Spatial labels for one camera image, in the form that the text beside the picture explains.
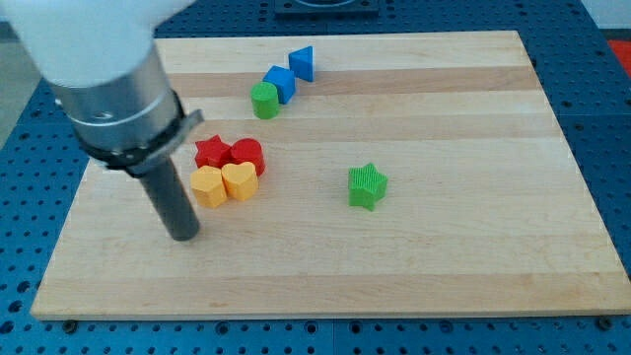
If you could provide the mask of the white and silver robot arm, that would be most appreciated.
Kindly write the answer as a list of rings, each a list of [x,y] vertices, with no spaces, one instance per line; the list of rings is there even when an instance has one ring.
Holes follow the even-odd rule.
[[[191,0],[2,0],[1,10],[72,122],[113,170],[172,174],[191,121],[172,89],[156,27]]]

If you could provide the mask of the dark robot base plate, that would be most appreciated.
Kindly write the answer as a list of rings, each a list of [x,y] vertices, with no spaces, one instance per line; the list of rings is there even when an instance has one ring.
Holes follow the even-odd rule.
[[[376,15],[380,0],[273,0],[276,17]]]

